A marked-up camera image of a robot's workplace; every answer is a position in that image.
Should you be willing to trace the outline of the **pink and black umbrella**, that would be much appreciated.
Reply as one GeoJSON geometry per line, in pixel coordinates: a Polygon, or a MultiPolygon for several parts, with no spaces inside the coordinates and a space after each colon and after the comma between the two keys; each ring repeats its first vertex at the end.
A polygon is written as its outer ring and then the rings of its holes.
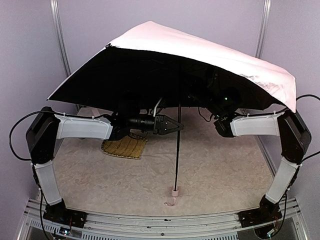
{"type": "Polygon", "coordinates": [[[237,50],[148,21],[112,40],[67,77],[51,101],[134,116],[197,107],[216,120],[296,112],[296,79],[237,50]]]}

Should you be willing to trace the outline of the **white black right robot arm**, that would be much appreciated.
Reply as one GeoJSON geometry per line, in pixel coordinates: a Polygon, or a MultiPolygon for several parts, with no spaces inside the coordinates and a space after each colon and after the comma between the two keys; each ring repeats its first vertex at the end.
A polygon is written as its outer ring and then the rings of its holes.
{"type": "Polygon", "coordinates": [[[258,116],[236,116],[214,122],[217,132],[225,138],[242,136],[280,137],[281,162],[261,202],[276,206],[293,182],[309,148],[312,135],[298,112],[258,116]]]}

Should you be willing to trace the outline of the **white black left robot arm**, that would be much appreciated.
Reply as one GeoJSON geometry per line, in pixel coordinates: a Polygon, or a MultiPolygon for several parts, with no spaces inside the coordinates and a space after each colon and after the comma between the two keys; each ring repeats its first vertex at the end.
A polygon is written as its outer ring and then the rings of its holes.
{"type": "Polygon", "coordinates": [[[44,107],[27,130],[26,142],[42,193],[47,204],[54,206],[63,201],[53,167],[57,140],[89,138],[118,141],[128,136],[131,130],[166,135],[183,128],[180,120],[163,114],[71,116],[44,107]]]}

